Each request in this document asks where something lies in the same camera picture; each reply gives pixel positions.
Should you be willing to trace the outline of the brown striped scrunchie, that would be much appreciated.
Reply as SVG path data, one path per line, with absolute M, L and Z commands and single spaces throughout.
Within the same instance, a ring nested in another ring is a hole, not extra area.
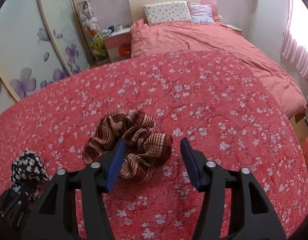
M 172 153 L 172 136 L 154 132 L 154 127 L 154 118 L 142 111 L 108 113 L 100 119 L 95 135 L 86 142 L 83 161 L 86 165 L 97 161 L 124 139 L 125 159 L 120 178 L 133 183 L 147 180 Z

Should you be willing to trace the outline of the black floral scrunchie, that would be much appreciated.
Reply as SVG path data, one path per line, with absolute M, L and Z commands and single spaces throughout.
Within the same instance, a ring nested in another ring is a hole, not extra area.
M 45 166 L 34 151 L 23 151 L 11 162 L 11 189 L 16 194 L 25 193 L 29 202 L 38 199 L 39 186 L 49 181 Z

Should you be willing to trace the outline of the red floral blanket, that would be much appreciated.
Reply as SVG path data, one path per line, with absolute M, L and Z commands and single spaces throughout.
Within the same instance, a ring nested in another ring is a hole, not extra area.
M 120 178 L 104 195 L 116 239 L 191 239 L 203 194 L 191 185 L 182 138 L 225 169 L 248 168 L 270 199 L 286 235 L 308 213 L 301 146 L 274 96 L 237 56 L 189 51 L 138 57 L 49 85 L 0 116 L 0 195 L 11 163 L 36 152 L 52 177 L 85 167 L 85 144 L 110 113 L 150 121 L 126 141 L 150 174 Z

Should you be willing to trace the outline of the green plush toy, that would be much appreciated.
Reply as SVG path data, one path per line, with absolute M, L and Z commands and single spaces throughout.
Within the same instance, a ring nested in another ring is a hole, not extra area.
M 93 36 L 91 46 L 95 57 L 100 61 L 107 58 L 107 50 L 100 34 L 95 34 Z

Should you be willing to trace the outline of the pink white nightstand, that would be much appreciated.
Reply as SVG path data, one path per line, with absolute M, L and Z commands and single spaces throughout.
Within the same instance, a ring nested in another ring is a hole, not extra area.
M 111 33 L 109 37 L 104 38 L 104 44 L 111 62 L 131 57 L 131 40 L 130 28 Z

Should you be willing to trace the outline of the white mug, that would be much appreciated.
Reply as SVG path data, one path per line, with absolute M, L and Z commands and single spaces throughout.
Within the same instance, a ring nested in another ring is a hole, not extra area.
M 123 26 L 121 24 L 116 26 L 116 31 L 117 32 L 122 31 L 122 30 L 123 30 Z

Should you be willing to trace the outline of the right side nightstand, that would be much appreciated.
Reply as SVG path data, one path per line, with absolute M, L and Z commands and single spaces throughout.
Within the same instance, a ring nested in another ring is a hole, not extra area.
M 233 31 L 235 31 L 237 34 L 239 34 L 241 36 L 243 35 L 243 31 L 240 28 L 238 28 L 234 25 L 226 24 L 226 27 L 228 27 L 229 29 L 232 29 Z

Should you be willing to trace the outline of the plush toy bouquet box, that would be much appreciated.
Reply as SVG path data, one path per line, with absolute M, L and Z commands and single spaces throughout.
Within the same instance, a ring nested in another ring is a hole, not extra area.
M 96 35 L 99 32 L 99 23 L 94 15 L 91 0 L 84 0 L 78 3 L 79 18 L 86 33 Z

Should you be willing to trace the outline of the floral sliding wardrobe door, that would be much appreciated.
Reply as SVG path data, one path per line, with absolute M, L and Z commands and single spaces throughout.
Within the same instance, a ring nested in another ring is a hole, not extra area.
M 0 0 L 0 115 L 89 67 L 72 0 Z

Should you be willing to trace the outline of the pink striped pillow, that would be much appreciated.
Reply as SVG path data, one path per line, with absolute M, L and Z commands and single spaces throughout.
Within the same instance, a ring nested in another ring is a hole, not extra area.
M 213 8 L 210 4 L 187 3 L 192 23 L 215 24 L 213 20 Z

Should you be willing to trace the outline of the floral white pillow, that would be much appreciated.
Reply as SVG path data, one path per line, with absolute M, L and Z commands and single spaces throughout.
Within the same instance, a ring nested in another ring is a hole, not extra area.
M 144 12 L 149 25 L 191 22 L 191 15 L 186 1 L 148 4 L 144 6 Z

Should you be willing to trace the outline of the pink window curtain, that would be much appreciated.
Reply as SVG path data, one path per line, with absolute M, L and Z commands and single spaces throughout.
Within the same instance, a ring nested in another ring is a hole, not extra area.
M 289 0 L 281 55 L 308 83 L 308 8 L 302 0 Z

